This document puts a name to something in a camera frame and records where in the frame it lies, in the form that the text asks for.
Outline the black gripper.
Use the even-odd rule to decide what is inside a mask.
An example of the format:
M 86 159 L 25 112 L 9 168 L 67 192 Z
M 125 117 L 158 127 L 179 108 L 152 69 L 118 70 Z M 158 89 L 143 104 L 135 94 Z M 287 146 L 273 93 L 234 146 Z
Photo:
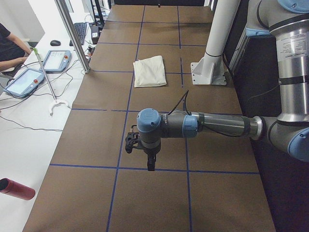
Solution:
M 146 148 L 144 152 L 148 155 L 147 157 L 147 169 L 148 171 L 155 171 L 156 155 L 160 152 L 160 145 L 154 148 Z

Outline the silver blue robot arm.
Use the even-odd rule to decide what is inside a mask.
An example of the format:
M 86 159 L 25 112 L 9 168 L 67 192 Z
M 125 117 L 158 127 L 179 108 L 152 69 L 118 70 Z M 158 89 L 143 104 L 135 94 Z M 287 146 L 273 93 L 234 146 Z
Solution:
M 193 138 L 210 130 L 229 137 L 268 140 L 291 157 L 309 160 L 309 3 L 306 0 L 252 0 L 246 35 L 276 38 L 281 113 L 278 117 L 207 114 L 173 109 L 160 114 L 152 108 L 138 113 L 137 132 L 126 137 L 126 152 L 147 154 L 155 170 L 162 138 Z

